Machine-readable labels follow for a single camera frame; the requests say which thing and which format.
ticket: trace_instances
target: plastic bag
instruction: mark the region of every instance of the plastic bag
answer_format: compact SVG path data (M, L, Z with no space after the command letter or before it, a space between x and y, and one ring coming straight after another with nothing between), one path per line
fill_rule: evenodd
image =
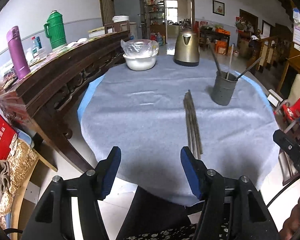
M126 56L131 58L151 57L159 51L159 44L151 40L121 40L121 47Z

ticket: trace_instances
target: gray refrigerator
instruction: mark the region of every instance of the gray refrigerator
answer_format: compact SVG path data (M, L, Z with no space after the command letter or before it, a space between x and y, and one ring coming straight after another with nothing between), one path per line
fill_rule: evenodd
M130 22L137 24L137 39L150 39L145 6L145 0L114 0L115 15L128 15Z

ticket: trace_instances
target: bolt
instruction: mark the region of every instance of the bolt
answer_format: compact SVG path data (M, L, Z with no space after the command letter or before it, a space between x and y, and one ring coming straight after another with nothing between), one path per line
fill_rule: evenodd
M60 179L61 179L61 177L59 175L56 175L56 176L53 176L52 181L57 183Z
M208 174L209 176L214 176L214 175L216 174L216 171L213 170L213 169L209 169L209 170L207 170L207 174Z
M94 170L88 170L87 175L88 176L93 176L96 172Z
M241 177L241 180L242 180L243 182L249 182L249 178L248 178L247 176L242 176L242 177Z

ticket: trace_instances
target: picture frame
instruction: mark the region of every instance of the picture frame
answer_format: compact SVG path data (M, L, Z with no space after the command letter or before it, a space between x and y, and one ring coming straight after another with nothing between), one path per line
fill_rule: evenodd
M225 15L225 3L212 0L212 12L218 15Z

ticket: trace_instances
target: gray cup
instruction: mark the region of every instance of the gray cup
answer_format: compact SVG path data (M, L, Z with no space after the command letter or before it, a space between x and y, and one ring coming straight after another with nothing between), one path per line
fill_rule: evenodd
M216 76L216 81L211 93L211 99L221 106L227 106L230 103L233 91L237 81L234 81L236 76L229 73L228 79L226 80L227 73L221 71L221 76Z

